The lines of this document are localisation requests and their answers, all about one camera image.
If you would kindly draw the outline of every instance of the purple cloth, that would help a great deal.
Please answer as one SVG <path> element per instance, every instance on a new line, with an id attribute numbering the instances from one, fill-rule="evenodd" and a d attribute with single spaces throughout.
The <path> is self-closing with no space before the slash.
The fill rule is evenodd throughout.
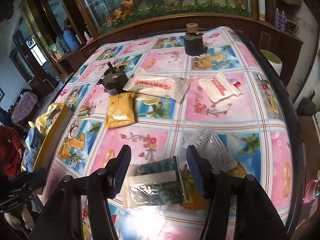
<path id="1" fill-rule="evenodd" d="M 23 118 L 27 117 L 35 104 L 38 102 L 38 98 L 35 94 L 30 92 L 25 92 L 22 96 L 20 101 L 18 102 L 15 111 L 12 114 L 12 122 L 18 123 Z"/>

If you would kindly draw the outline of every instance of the white plastic packet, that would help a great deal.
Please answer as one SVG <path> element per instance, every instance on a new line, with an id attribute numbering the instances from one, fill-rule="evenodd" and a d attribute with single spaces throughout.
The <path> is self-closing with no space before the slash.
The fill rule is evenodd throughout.
<path id="1" fill-rule="evenodd" d="M 183 148 L 194 145 L 200 157 L 207 159 L 212 168 L 227 172 L 237 167 L 237 160 L 232 157 L 216 132 L 211 127 L 201 127 L 185 140 Z"/>
<path id="2" fill-rule="evenodd" d="M 123 90 L 146 95 L 172 98 L 180 103 L 190 86 L 190 81 L 182 77 L 147 73 L 138 68 Z"/>
<path id="3" fill-rule="evenodd" d="M 232 95 L 239 96 L 242 94 L 241 91 L 236 88 L 222 72 L 218 72 L 216 76 L 210 79 L 199 79 L 198 83 L 214 103 Z"/>

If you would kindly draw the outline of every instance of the brown tape roll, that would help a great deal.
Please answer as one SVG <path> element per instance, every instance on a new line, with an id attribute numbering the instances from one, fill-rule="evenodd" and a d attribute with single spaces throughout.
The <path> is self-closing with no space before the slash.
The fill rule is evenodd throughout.
<path id="1" fill-rule="evenodd" d="M 187 24 L 187 32 L 188 33 L 197 33 L 197 32 L 199 32 L 198 24 L 196 24 L 196 23 L 188 23 Z"/>

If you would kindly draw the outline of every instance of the picture frame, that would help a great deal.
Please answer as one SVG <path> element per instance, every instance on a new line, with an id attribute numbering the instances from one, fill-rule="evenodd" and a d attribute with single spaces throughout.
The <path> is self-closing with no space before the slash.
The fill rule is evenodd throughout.
<path id="1" fill-rule="evenodd" d="M 0 88 L 0 102 L 1 102 L 1 100 L 2 100 L 2 98 L 4 97 L 4 92 L 1 90 L 1 88 Z"/>

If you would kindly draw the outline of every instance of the blue water jug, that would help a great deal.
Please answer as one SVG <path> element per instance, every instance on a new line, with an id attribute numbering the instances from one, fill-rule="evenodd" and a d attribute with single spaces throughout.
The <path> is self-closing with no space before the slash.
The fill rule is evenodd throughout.
<path id="1" fill-rule="evenodd" d="M 78 43 L 78 41 L 72 31 L 64 30 L 63 31 L 63 38 L 66 41 L 66 43 L 68 44 L 71 51 L 76 51 L 77 49 L 80 48 L 80 44 Z"/>

